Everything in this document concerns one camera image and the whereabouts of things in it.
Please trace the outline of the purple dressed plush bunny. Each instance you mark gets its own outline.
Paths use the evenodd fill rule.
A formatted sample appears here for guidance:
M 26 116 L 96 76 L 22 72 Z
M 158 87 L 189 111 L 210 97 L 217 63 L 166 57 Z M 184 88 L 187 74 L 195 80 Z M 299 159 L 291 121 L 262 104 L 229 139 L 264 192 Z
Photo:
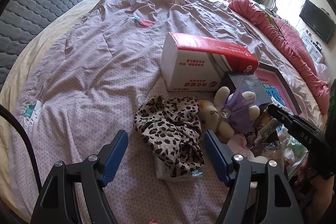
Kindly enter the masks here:
M 243 92 L 239 88 L 232 93 L 228 87 L 221 87 L 215 94 L 214 106 L 219 117 L 217 133 L 227 139 L 235 133 L 246 134 L 252 131 L 253 124 L 260 115 L 256 94 Z

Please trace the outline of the green item plastic bag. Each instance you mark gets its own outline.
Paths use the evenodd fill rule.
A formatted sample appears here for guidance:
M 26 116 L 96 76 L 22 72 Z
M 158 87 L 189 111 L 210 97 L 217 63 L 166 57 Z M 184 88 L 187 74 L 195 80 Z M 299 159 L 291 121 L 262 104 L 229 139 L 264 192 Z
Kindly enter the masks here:
M 292 137 L 285 128 L 274 132 L 266 139 L 263 146 L 262 155 L 278 162 L 289 178 L 298 174 L 300 166 L 307 159 L 307 148 Z

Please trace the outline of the orange plush toy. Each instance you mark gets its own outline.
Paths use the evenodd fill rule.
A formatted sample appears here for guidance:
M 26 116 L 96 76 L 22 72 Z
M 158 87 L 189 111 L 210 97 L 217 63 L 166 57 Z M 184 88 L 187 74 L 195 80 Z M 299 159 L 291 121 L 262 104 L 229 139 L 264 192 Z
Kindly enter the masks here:
M 220 118 L 219 113 L 212 102 L 208 100 L 199 101 L 198 117 L 202 129 L 201 139 L 204 138 L 204 133 L 208 130 L 213 131 L 218 139 L 224 144 L 227 144 L 233 137 L 233 128 L 229 123 Z

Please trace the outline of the leopard print cloth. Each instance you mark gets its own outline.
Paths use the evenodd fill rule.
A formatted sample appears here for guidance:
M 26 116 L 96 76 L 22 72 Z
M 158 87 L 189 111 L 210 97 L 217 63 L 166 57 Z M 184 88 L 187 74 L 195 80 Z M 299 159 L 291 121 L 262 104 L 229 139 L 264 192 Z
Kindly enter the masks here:
M 205 164 L 198 113 L 197 97 L 165 100 L 163 96 L 149 98 L 135 113 L 135 131 L 171 178 L 187 175 Z

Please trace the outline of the dark grey small box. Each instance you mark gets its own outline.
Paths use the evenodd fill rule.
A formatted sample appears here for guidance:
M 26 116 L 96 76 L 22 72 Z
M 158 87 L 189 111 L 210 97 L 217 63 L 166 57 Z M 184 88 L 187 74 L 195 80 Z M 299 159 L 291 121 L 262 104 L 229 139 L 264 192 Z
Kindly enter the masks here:
M 270 96 L 254 74 L 226 73 L 221 80 L 220 87 L 226 86 L 233 93 L 239 87 L 239 84 L 241 84 L 240 90 L 242 92 L 250 91 L 255 93 L 256 105 L 259 107 L 266 107 L 272 103 Z

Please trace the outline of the pink red rolled duvet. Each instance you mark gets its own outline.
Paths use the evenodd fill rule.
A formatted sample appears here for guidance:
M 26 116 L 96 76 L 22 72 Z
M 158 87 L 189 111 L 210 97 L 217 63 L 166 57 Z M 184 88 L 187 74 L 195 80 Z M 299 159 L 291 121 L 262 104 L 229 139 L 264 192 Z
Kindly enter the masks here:
M 322 115 L 329 109 L 329 87 L 318 78 L 310 57 L 297 32 L 283 20 L 260 9 L 251 0 L 231 0 L 228 7 L 257 27 L 294 66 L 314 96 Z

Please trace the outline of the white drawer cabinet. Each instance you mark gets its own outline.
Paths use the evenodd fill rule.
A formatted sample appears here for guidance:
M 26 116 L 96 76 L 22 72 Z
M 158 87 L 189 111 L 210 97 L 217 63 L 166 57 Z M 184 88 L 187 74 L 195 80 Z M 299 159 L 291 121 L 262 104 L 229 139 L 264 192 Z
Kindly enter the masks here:
M 318 50 L 316 45 L 313 43 L 311 37 L 306 33 L 303 32 L 300 34 L 300 37 L 306 46 L 306 49 L 310 55 L 310 57 L 316 62 L 316 63 L 321 63 L 323 59 L 322 53 Z

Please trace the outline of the red white tissue box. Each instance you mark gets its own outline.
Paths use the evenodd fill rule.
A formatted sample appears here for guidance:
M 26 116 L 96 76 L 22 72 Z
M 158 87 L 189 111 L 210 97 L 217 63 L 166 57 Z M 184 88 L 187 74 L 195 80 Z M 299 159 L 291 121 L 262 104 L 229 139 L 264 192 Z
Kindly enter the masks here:
M 169 92 L 213 92 L 227 72 L 252 74 L 259 62 L 231 42 L 169 32 L 161 57 L 161 75 Z

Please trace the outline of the black wall television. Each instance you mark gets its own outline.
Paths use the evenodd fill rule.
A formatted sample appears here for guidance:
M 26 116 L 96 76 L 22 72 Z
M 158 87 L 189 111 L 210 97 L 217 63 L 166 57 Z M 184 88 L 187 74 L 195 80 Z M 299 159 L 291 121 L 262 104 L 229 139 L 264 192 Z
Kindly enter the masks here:
M 306 0 L 299 17 L 308 25 L 326 44 L 335 34 L 335 22 L 322 9 Z

